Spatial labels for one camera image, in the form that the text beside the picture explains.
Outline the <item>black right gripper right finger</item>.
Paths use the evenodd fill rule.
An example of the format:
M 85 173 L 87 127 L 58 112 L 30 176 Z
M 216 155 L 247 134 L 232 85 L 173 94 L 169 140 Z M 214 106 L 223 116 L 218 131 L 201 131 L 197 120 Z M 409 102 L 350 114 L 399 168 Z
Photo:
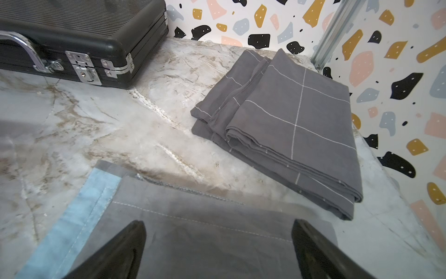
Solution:
M 373 279 L 308 221 L 296 219 L 292 241 L 304 279 Z

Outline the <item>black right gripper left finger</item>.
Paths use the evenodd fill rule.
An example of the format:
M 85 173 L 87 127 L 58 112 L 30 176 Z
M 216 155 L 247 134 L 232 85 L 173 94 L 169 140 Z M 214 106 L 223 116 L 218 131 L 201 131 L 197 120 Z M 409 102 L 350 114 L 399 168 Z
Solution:
M 135 279 L 144 253 L 146 228 L 135 220 L 116 234 L 66 279 Z

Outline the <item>grey beige striped pillowcase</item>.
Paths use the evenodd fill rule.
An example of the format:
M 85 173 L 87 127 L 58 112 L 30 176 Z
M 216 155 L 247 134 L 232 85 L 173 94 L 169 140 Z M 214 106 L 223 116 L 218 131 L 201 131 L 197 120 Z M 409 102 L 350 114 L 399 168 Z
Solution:
M 296 219 L 337 243 L 333 226 L 307 212 L 256 208 L 100 160 L 17 277 L 65 279 L 139 220 L 146 243 L 136 279 L 298 279 Z

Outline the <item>grey checked pillowcase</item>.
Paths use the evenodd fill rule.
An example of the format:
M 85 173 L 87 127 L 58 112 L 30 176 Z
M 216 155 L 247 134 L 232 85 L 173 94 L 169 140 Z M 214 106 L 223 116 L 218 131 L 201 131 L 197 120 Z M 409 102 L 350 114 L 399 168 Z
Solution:
M 347 86 L 244 51 L 191 110 L 192 132 L 342 220 L 363 199 Z

